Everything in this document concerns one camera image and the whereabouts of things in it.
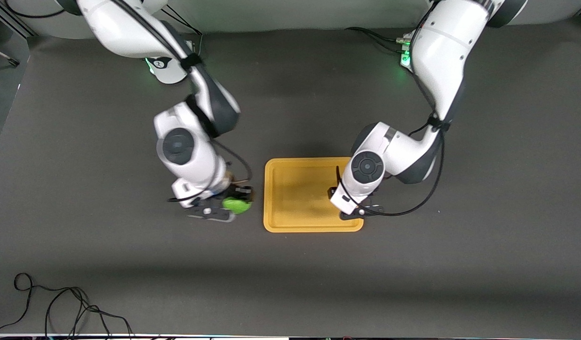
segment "gray floor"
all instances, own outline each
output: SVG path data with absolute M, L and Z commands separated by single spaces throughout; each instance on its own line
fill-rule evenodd
M 0 22 L 0 51 L 18 60 L 20 65 L 12 67 L 0 57 L 0 135 L 5 119 L 14 101 L 18 86 L 24 75 L 29 56 L 28 44 L 25 39 L 10 31 Z
M 486 30 L 435 196 L 349 234 L 270 234 L 261 195 L 232 224 L 185 217 L 164 202 L 152 118 L 187 84 L 96 41 L 31 51 L 0 141 L 0 324 L 23 310 L 12 278 L 27 271 L 138 333 L 581 339 L 581 19 Z M 221 141 L 259 192 L 271 158 L 349 155 L 364 125 L 410 131 L 429 113 L 356 32 L 213 34 L 205 58 L 243 108 Z M 431 185 L 389 182 L 389 211 Z M 6 331 L 42 332 L 51 297 Z M 55 307 L 56 331 L 75 307 Z

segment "black strap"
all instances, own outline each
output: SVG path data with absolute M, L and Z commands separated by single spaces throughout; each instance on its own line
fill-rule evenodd
M 192 53 L 187 58 L 181 60 L 180 64 L 183 69 L 190 69 L 194 65 L 202 64 L 202 58 L 198 54 Z
M 193 94 L 189 95 L 185 99 L 185 103 L 187 104 L 189 109 L 191 109 L 194 112 L 196 118 L 198 118 L 198 121 L 200 122 L 200 125 L 202 125 L 204 131 L 206 131 L 206 134 L 208 134 L 210 138 L 219 137 L 220 134 L 217 132 L 215 125 L 213 125 L 213 123 L 206 116 L 204 111 L 198 106 L 198 103 L 196 103 L 196 97 Z
M 437 118 L 437 116 L 434 116 L 434 115 L 429 116 L 429 119 L 427 120 L 427 124 L 429 124 L 433 127 L 433 132 L 435 132 L 437 130 L 441 130 L 442 132 L 445 133 L 450 129 L 449 122 L 439 120 L 439 118 Z

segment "yellow plastic tray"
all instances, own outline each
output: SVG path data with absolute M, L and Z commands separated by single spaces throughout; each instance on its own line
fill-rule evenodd
M 349 157 L 278 158 L 265 166 L 263 224 L 271 232 L 353 232 L 363 220 L 343 221 L 328 199 L 336 166 Z

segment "robotic arm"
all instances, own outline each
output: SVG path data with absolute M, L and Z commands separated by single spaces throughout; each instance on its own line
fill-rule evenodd
M 231 221 L 246 210 L 252 188 L 237 187 L 213 148 L 218 144 L 214 138 L 236 126 L 238 103 L 174 28 L 152 17 L 166 0 L 57 1 L 70 13 L 82 14 L 109 51 L 129 58 L 175 60 L 189 74 L 194 94 L 154 118 L 159 158 L 178 177 L 172 185 L 176 198 L 169 201 L 181 204 L 190 216 L 218 221 Z M 226 198 L 232 198 L 228 206 Z
M 467 56 L 486 25 L 507 24 L 526 3 L 527 0 L 432 3 L 409 39 L 411 71 L 433 106 L 424 136 L 415 140 L 383 122 L 364 127 L 351 149 L 353 157 L 331 196 L 331 202 L 342 211 L 342 218 L 360 218 L 368 213 L 384 215 L 360 203 L 379 187 L 385 172 L 406 184 L 420 183 L 429 176 L 443 146 L 444 134 L 454 119 Z

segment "white wall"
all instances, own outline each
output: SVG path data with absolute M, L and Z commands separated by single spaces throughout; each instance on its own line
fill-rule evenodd
M 57 11 L 53 0 L 10 0 L 18 11 Z M 347 26 L 410 27 L 426 8 L 426 0 L 169 0 L 186 20 L 203 32 L 258 32 L 292 28 L 334 29 Z M 530 0 L 513 24 L 542 24 L 574 15 L 581 0 Z M 181 32 L 188 29 L 166 19 Z M 92 37 L 81 17 L 68 13 L 47 19 L 25 19 L 37 33 L 82 39 Z

